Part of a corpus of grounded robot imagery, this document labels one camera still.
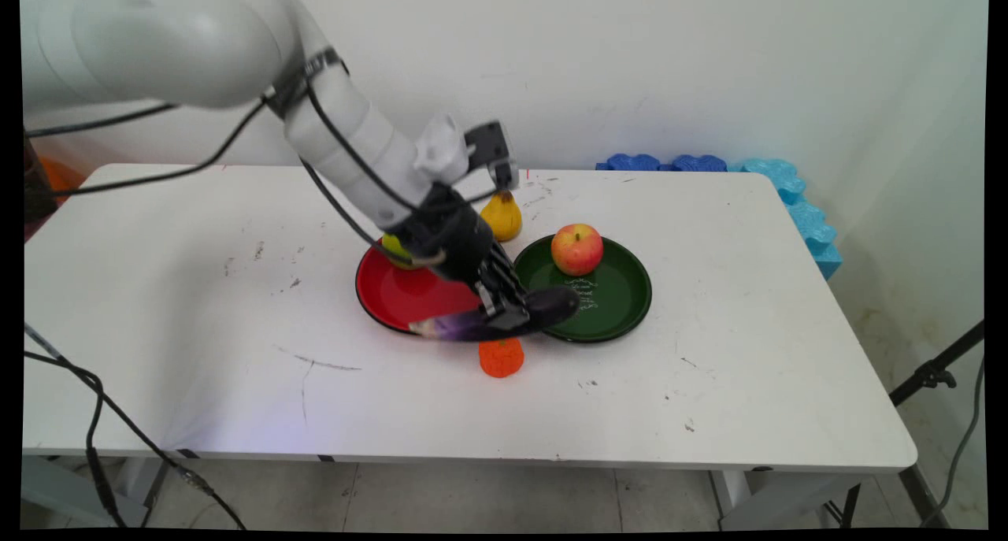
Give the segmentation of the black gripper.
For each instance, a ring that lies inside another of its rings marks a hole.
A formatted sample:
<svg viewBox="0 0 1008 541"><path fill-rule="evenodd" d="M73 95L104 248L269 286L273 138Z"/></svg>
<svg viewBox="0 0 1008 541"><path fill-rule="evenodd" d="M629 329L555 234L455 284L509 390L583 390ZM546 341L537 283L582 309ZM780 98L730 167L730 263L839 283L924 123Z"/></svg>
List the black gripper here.
<svg viewBox="0 0 1008 541"><path fill-rule="evenodd" d="M444 260L431 269L446 280L474 283L486 323L515 332L530 320L524 289L503 247L494 246L490 226L453 188L435 185L415 213L390 229L414 258ZM491 255L491 267L482 268Z"/></svg>

